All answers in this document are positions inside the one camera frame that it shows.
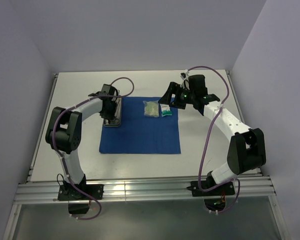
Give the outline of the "green printed glove packet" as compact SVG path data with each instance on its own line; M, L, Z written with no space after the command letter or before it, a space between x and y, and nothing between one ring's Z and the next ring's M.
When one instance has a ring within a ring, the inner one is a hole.
M143 101L144 116L146 117L159 117L159 103L158 101Z

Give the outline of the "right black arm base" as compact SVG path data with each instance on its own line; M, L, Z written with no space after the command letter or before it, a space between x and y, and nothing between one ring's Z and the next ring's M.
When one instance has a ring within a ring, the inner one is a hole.
M191 191L193 197L216 197L211 199L205 199L205 206L211 211L221 211L226 207L226 196L232 196L235 194L234 185L232 182L225 183L219 187L215 187L217 184L213 179L206 179L201 181L201 191L198 186L198 181L191 181L190 186L186 189Z

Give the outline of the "white teal gauze packet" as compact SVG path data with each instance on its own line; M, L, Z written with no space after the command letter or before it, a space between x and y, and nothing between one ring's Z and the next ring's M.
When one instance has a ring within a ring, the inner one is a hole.
M173 112L167 104L160 104L162 117L172 116Z

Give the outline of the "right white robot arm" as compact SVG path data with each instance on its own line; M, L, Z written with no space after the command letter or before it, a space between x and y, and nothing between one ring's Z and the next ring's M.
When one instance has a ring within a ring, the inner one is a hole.
M200 114L211 120L229 141L226 162L208 173L206 180L198 179L196 190L207 193L221 188L240 174L259 168L266 163L264 133L252 129L226 109L220 98L209 94L205 76L201 74L186 76L181 84L170 82L160 104L171 108L185 109L192 105Z

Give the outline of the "metal instrument tray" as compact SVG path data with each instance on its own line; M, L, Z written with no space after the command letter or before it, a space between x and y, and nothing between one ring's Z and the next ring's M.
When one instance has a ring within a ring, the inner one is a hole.
M122 116L122 99L117 98L115 101L115 108L113 110L107 110L106 118L103 119L104 127L119 127L121 124L121 116Z

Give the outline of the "blue surgical cloth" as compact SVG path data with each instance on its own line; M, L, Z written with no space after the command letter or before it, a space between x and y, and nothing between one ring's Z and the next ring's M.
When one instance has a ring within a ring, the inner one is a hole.
M125 97L122 101L119 127L102 127L99 152L102 154L163 154L181 153L178 110L171 116L145 116L144 102L159 97Z

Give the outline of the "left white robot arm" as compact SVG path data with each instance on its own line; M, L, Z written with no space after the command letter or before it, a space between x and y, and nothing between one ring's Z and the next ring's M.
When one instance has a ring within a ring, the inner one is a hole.
M102 89L89 95L89 99L69 109L55 107L49 120L45 141L57 153L64 171L64 192L87 192L86 176L81 168L78 147L81 143L82 124L99 114L103 126L121 124L122 99L119 90L104 84Z

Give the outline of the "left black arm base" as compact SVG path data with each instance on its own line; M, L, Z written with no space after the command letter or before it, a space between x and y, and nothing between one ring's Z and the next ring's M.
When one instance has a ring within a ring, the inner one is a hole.
M96 200L103 198L103 184L88 184L81 191L92 196ZM85 194L77 191L71 185L61 185L58 193L58 201L68 202L68 212L72 215L84 215L88 212L91 199Z

